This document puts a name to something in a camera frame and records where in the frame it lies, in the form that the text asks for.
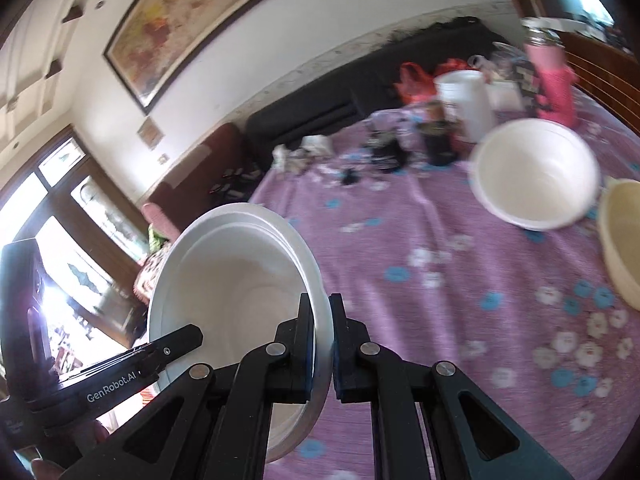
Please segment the left hand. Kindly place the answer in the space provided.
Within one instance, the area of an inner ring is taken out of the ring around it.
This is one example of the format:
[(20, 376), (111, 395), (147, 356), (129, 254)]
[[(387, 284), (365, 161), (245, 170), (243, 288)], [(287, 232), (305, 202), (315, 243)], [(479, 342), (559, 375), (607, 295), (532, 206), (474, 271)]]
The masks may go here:
[(84, 422), (67, 434), (47, 438), (37, 446), (40, 456), (30, 463), (37, 480), (58, 479), (66, 469), (104, 442), (110, 432), (98, 421)]

